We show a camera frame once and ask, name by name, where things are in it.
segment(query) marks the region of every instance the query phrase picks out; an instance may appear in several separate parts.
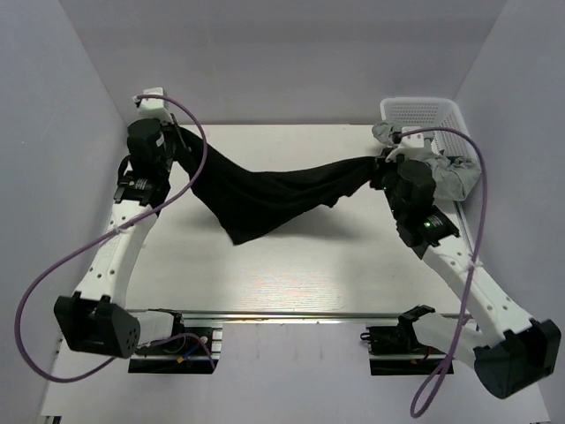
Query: plastic basket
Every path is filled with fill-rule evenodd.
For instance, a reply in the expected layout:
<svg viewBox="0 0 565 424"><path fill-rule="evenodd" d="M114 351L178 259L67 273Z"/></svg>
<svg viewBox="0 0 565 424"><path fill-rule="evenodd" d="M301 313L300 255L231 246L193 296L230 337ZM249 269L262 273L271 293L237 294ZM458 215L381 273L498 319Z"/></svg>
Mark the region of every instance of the plastic basket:
<svg viewBox="0 0 565 424"><path fill-rule="evenodd" d="M407 126L443 126L465 134L467 126L456 103L435 97L391 97L380 102L383 119L394 119ZM461 137L449 132L435 132L433 149L445 156L477 158L475 151Z"/></svg>

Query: white table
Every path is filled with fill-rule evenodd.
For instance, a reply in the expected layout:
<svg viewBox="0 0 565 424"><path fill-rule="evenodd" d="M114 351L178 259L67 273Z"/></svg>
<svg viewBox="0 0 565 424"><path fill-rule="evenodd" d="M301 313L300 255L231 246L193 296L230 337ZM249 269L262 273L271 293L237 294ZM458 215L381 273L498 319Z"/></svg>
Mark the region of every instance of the white table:
<svg viewBox="0 0 565 424"><path fill-rule="evenodd" d="M413 424L423 376L371 376L362 324L226 324L212 375L127 374L115 360L73 384L51 383L43 415L63 424ZM55 374L78 375L97 355L64 345ZM418 424L546 421L537 384L499 400L461 363Z"/></svg>
<svg viewBox="0 0 565 424"><path fill-rule="evenodd" d="M370 125L208 125L209 142L249 170L299 170L375 155ZM175 166L171 194L188 176ZM454 223L453 204L441 205ZM192 193L163 210L141 251L127 307L185 311L455 313L457 297L396 233L382 192L364 185L264 238L233 246Z"/></svg>
<svg viewBox="0 0 565 424"><path fill-rule="evenodd" d="M369 126L208 126L210 143L250 170L295 170L374 155ZM172 193L187 181L176 167ZM452 204L441 205L457 223ZM127 307L185 311L401 313L458 311L449 288L396 234L382 193L362 187L273 234L234 247L191 193L165 209L132 276ZM409 424L423 377L371 377L362 322L229 323L213 375L129 375L116 360L85 381L49 385L43 415L64 424ZM63 344L54 374L78 375L96 355ZM500 401L469 368L455 374L418 423L547 420L537 385Z"/></svg>

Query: black cloth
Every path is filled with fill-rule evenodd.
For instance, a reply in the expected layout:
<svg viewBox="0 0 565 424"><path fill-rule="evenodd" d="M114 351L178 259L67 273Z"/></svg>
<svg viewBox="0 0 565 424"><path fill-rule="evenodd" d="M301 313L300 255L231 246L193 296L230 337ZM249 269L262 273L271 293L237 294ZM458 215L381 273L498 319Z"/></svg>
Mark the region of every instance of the black cloth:
<svg viewBox="0 0 565 424"><path fill-rule="evenodd" d="M202 157L202 140L180 130L187 148L181 147L176 128L166 135L179 141L175 159L192 178ZM374 157L367 156L310 170L251 172L208 145L204 170L192 191L218 218L233 244L241 245L319 205L332 208L340 197L351 196L369 181L374 167Z"/></svg>

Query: gray fabric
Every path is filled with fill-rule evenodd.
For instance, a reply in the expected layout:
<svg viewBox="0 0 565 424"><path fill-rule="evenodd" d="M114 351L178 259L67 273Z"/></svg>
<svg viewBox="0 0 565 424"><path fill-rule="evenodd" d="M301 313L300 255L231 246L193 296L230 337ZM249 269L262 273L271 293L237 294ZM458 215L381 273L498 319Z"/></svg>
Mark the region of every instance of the gray fabric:
<svg viewBox="0 0 565 424"><path fill-rule="evenodd" d="M469 157L446 157L425 153L415 160L425 163L432 170L435 180L435 199L464 201L480 177L478 161Z"/></svg>
<svg viewBox="0 0 565 424"><path fill-rule="evenodd" d="M406 125L403 125L402 122L393 121L392 119L377 122L373 125L373 137L383 144L393 146L392 134L401 133L403 126Z"/></svg>
<svg viewBox="0 0 565 424"><path fill-rule="evenodd" d="M373 126L373 137L383 144L394 146L393 133L401 133L403 123L393 120L378 122ZM426 144L433 140L433 132L424 134ZM480 165L469 157L436 155L430 148L414 152L411 159L425 163L432 170L436 187L433 197L447 201L464 201L480 177Z"/></svg>

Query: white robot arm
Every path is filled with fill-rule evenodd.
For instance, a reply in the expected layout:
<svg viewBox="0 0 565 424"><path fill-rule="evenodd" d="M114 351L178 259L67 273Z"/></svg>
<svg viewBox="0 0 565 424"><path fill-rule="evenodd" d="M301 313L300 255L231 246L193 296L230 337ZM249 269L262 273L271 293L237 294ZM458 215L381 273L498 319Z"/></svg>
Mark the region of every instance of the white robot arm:
<svg viewBox="0 0 565 424"><path fill-rule="evenodd" d="M118 234L101 245L87 274L70 297L60 296L55 316L74 351L129 358L138 346L171 336L173 315L163 311L130 314L125 294L143 242L157 214L120 228L122 223L165 202L177 140L165 137L159 120L128 127L130 154L118 172L108 231Z"/></svg>
<svg viewBox="0 0 565 424"><path fill-rule="evenodd" d="M388 148L377 158L371 185L385 192L404 244L461 298L473 266L471 253L459 230L433 205L436 183L431 170L410 159L411 149L424 148L424 140L398 144L403 146L400 155ZM463 328L455 358L473 367L493 395L506 398L554 371L561 332L550 320L537 322L480 264L474 267L467 310L480 331ZM448 352L456 325L431 307L415 307L399 317L397 340L407 350L424 345ZM375 351L378 340L370 340Z"/></svg>

